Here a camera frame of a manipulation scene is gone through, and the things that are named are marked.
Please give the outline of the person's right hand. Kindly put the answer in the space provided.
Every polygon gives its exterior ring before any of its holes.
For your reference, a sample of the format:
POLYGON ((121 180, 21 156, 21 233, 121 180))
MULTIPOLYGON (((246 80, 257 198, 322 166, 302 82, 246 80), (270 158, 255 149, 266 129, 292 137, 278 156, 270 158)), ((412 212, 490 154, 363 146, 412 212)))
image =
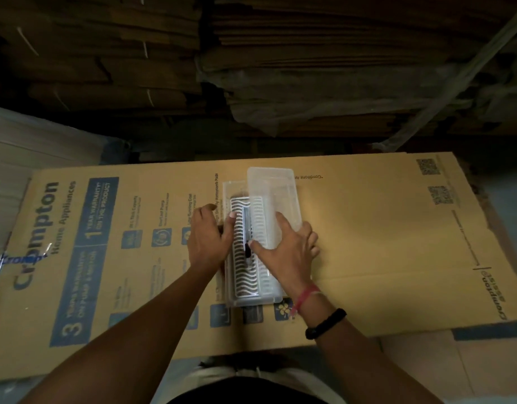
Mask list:
POLYGON ((276 212, 277 224, 282 239, 274 249, 271 260, 260 260, 273 274, 285 293, 295 300, 304 289, 313 283, 311 279, 311 248, 317 247, 318 234, 313 231, 312 242, 300 236, 282 213, 276 212))

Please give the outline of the person's left hand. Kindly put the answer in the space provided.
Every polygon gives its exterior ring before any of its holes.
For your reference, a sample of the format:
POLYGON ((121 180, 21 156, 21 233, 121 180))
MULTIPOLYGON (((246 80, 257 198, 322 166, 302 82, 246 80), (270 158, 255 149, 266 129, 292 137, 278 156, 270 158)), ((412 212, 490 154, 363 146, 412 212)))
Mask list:
POLYGON ((218 226, 215 210, 211 203, 194 210, 187 242, 191 271, 207 280, 215 276, 231 251, 222 249, 223 225, 218 226))

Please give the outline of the clear plastic container tray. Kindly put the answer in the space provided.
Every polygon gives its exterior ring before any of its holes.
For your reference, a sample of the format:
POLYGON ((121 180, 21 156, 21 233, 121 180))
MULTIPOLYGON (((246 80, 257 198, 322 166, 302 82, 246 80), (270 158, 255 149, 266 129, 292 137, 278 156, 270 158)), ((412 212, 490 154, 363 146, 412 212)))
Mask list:
POLYGON ((222 184, 223 216, 235 213, 233 241, 225 262, 225 298, 232 307, 275 304, 284 292, 278 280, 249 247, 257 241, 265 249, 277 247, 273 211, 266 196, 249 194, 245 181, 222 184))

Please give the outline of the clear plastic container lid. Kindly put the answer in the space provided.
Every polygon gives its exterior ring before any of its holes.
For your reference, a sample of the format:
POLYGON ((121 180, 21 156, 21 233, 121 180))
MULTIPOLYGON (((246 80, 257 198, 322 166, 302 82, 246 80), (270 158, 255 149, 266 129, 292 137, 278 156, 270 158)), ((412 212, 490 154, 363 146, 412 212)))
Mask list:
POLYGON ((249 215, 253 240, 275 249, 282 240, 276 219, 280 212, 295 231, 302 227, 296 180, 292 169, 250 167, 247 171, 249 215))

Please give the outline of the person's right forearm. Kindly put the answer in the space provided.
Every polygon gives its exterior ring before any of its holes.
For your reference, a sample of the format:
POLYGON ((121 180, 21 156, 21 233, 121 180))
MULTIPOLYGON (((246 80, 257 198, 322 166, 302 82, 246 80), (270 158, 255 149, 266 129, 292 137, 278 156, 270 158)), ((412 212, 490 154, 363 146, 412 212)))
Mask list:
MULTIPOLYGON (((313 295, 302 305, 299 315, 309 328, 336 309, 324 294, 313 295)), ((443 404, 347 318, 313 341, 342 384, 350 404, 443 404)))

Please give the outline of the person's left forearm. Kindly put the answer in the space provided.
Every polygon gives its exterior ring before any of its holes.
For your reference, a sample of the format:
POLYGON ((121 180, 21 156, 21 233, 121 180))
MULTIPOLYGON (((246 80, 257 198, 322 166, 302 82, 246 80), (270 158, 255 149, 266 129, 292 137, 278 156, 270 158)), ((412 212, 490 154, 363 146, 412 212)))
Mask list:
POLYGON ((150 404, 220 265, 191 266, 154 299, 55 368, 20 404, 150 404))

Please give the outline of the white wavy slotted insert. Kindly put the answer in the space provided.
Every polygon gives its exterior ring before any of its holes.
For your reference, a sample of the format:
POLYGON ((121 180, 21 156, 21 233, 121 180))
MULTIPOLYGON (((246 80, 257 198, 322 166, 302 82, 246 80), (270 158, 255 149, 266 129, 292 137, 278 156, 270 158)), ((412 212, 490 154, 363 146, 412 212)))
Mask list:
POLYGON ((277 295, 268 270, 252 252, 251 267, 246 266, 243 248, 242 207, 249 205, 250 200, 244 194, 237 194, 229 199, 229 209, 236 212, 234 241, 226 263, 226 297, 227 302, 234 307, 272 304, 277 295))

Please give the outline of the red thread wristband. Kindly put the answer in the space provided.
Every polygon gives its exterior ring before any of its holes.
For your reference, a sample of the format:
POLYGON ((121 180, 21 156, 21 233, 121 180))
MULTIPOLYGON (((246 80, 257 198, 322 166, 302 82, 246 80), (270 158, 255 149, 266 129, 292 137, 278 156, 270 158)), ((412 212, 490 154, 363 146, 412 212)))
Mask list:
POLYGON ((323 295, 323 292, 314 283, 308 285, 304 291, 295 300, 293 300, 290 316, 292 318, 296 317, 296 315, 299 314, 302 305, 313 295, 323 295))

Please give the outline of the black wristband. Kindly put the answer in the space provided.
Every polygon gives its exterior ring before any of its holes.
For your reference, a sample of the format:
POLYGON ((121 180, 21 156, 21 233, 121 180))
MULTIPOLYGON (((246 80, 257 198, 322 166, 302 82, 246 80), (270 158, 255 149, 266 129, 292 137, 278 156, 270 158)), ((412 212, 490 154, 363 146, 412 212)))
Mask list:
POLYGON ((305 338, 307 340, 316 340, 323 334, 330 331, 335 325, 346 318, 346 311, 342 308, 337 308, 328 318, 323 320, 315 327, 309 327, 305 330, 305 338))

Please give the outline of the large flattened printed cardboard box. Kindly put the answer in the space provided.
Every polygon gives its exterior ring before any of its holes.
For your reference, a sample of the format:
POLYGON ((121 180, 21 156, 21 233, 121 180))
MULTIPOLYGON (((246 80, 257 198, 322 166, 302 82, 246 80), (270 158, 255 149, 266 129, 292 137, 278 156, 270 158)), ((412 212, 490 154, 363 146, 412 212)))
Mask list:
POLYGON ((517 274, 450 153, 45 169, 0 262, 0 380, 52 371, 189 268, 193 211, 291 169, 313 276, 365 335, 517 320, 517 274))

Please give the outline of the person's black shirt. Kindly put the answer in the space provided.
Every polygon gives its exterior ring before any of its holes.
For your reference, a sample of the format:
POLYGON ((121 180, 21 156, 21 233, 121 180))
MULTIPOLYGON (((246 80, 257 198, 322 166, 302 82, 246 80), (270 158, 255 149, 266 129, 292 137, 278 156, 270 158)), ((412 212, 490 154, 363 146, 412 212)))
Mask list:
POLYGON ((344 400, 322 380, 294 368, 234 372, 216 367, 181 380, 166 404, 344 404, 344 400))

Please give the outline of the stack of brown cardboard sheets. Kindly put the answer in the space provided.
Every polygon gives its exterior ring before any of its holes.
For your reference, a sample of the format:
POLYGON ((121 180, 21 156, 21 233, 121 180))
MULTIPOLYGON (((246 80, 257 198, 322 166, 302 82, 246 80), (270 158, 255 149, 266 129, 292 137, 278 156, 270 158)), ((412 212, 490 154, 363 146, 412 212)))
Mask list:
POLYGON ((0 76, 47 112, 204 106, 203 0, 0 0, 0 76))

